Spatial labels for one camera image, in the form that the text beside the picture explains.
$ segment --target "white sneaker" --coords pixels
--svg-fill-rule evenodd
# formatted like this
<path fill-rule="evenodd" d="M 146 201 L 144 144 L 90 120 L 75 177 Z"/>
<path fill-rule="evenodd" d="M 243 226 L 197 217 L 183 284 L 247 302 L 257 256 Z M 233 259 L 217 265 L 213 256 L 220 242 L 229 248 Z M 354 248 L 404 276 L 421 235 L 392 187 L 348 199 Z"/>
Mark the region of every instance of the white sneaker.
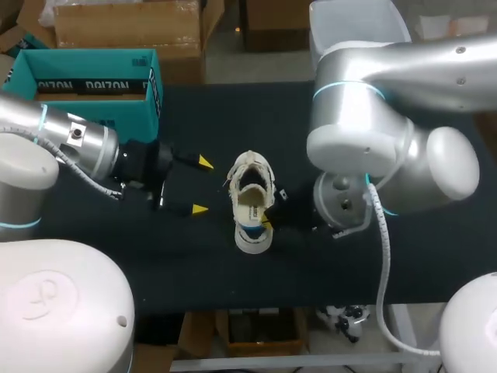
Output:
<path fill-rule="evenodd" d="M 235 242 L 249 254 L 266 251 L 273 241 L 273 228 L 264 212 L 274 204 L 274 174 L 259 153 L 241 154 L 228 173 L 229 191 L 236 223 Z"/>

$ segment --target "metal frame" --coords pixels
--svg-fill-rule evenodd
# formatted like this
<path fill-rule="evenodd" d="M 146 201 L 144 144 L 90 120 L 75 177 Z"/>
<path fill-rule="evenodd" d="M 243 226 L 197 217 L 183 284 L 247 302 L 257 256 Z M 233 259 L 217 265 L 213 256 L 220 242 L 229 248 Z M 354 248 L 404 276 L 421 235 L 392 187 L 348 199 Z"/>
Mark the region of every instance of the metal frame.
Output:
<path fill-rule="evenodd" d="M 418 346 L 407 305 L 390 305 L 388 313 L 393 332 L 411 346 Z M 222 369 L 274 369 L 296 367 L 332 367 L 342 365 L 402 364 L 402 373 L 434 373 L 440 359 L 405 352 L 382 354 L 327 354 L 282 357 L 233 357 L 173 361 L 174 371 L 214 371 Z"/>

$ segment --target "black table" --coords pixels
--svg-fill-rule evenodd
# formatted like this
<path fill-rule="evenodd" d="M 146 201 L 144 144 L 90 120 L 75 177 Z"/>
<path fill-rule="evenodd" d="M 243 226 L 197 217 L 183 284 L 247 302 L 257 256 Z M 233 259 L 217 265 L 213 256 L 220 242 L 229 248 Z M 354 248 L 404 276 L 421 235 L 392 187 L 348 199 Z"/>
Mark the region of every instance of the black table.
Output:
<path fill-rule="evenodd" d="M 235 246 L 223 183 L 238 154 L 263 153 L 288 188 L 318 175 L 305 151 L 311 93 L 310 82 L 166 89 L 162 139 L 201 152 L 215 166 L 211 174 L 176 167 L 169 197 L 210 212 L 188 219 L 153 213 L 139 193 L 119 204 L 62 173 L 41 236 L 83 242 L 110 256 L 126 274 L 141 315 L 374 303 L 381 269 L 376 225 L 335 241 L 321 233 L 277 232 L 270 250 L 257 256 Z M 389 218 L 388 303 L 444 302 L 472 278 L 497 270 L 497 173 L 490 154 L 470 117 L 418 120 L 463 131 L 477 150 L 481 181 L 465 201 Z M 277 151 L 282 146 L 284 154 Z"/>

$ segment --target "robotic arm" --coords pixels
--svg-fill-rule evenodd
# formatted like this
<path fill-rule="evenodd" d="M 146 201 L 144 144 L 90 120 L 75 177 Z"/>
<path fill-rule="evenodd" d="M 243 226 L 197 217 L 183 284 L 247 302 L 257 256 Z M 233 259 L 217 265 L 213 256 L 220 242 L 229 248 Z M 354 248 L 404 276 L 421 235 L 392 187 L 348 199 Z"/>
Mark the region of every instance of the robotic arm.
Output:
<path fill-rule="evenodd" d="M 144 190 L 155 210 L 166 207 L 165 182 L 173 161 L 209 169 L 200 164 L 200 155 L 195 160 L 159 141 L 120 145 L 113 129 L 0 92 L 0 241 L 30 237 L 57 179 L 54 157 L 109 197 L 122 199 L 127 185 Z M 107 178 L 120 190 L 97 183 Z"/>
<path fill-rule="evenodd" d="M 419 44 L 351 41 L 318 64 L 308 157 L 324 171 L 316 210 L 338 231 L 367 221 L 367 178 L 388 214 L 463 200 L 479 181 L 478 159 L 459 131 L 428 131 L 396 111 L 453 113 L 497 108 L 497 38 L 460 37 Z"/>

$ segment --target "teal cardboard box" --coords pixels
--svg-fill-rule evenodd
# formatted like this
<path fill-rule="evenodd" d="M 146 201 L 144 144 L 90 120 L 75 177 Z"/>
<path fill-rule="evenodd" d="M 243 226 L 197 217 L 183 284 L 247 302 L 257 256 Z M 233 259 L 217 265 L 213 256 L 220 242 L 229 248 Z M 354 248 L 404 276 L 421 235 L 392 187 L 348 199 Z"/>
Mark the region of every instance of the teal cardboard box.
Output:
<path fill-rule="evenodd" d="M 160 76 L 153 49 L 26 50 L 3 89 L 115 128 L 121 143 L 149 142 L 158 133 Z"/>

